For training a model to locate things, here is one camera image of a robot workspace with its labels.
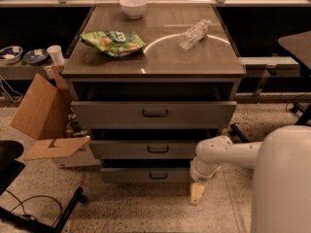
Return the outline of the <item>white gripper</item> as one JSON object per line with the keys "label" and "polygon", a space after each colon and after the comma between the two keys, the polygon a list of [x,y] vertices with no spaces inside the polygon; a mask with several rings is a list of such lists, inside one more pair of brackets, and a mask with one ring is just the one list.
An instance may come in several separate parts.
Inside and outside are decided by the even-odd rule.
{"label": "white gripper", "polygon": [[205,185],[211,179],[216,171],[221,167],[218,163],[205,163],[198,157],[190,162],[190,176],[197,182],[190,185],[190,203],[197,205],[205,190]]}

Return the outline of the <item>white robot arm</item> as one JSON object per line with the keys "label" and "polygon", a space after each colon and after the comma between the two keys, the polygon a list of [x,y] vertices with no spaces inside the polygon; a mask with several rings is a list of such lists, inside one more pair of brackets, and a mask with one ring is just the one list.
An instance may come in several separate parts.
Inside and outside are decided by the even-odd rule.
{"label": "white robot arm", "polygon": [[311,233],[311,127],[289,125],[263,141],[234,144],[227,136],[203,140],[190,162],[190,202],[223,163],[254,173],[251,233]]}

